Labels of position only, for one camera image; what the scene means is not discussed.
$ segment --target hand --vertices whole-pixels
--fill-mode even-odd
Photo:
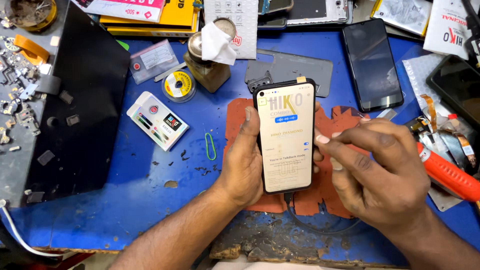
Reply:
[[[264,192],[262,155],[257,145],[260,117],[253,107],[245,108],[245,122],[223,161],[223,170],[214,184],[236,205],[256,203]]]
[[[316,101],[315,102],[315,112],[317,112],[320,109],[320,102]],[[320,162],[324,160],[324,156],[320,153],[318,146],[313,147],[313,161],[315,162]],[[320,168],[318,168],[315,163],[313,163],[313,173],[319,173]]]
[[[332,134],[315,130],[315,144],[331,156],[332,182],[345,208],[384,234],[424,225],[430,179],[407,127],[362,119],[359,127]],[[345,144],[372,153],[375,163]]]

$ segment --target white tissue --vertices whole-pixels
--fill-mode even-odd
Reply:
[[[232,37],[223,32],[213,22],[202,28],[202,60],[233,65],[237,53],[229,46]]]

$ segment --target fingernail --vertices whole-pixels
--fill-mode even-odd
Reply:
[[[245,108],[245,119],[250,120],[250,111],[247,108]]]
[[[318,135],[317,138],[316,138],[317,142],[321,143],[321,144],[326,144],[330,141],[329,138],[323,136],[323,135]]]
[[[330,163],[332,164],[332,170],[335,170],[335,171],[343,170],[342,164],[340,164],[336,159],[330,158]]]

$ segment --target forearm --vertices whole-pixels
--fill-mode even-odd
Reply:
[[[384,233],[405,255],[413,270],[476,269],[480,253],[425,209],[425,219],[405,233]]]
[[[136,239],[111,269],[188,269],[240,210],[214,184]]]

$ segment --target white cable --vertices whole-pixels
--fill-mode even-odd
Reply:
[[[18,242],[28,251],[32,252],[33,254],[37,254],[37,255],[40,255],[40,256],[47,256],[47,257],[58,257],[58,256],[63,256],[65,254],[52,254],[52,253],[45,253],[45,252],[41,252],[41,251],[38,251],[38,250],[34,250],[33,248],[31,248],[29,245],[27,245],[27,243],[25,243],[25,241],[21,238],[21,236],[18,234],[18,231],[17,231],[17,228],[15,228],[15,224],[13,223],[13,220],[12,218],[10,217],[10,214],[8,213],[8,210],[7,210],[7,207],[4,206],[2,207],[3,209],[3,213],[5,213],[5,216],[7,217],[8,219],[8,223],[10,223],[10,226],[12,228],[12,231],[13,231],[13,234],[15,235],[15,237],[17,238]]]

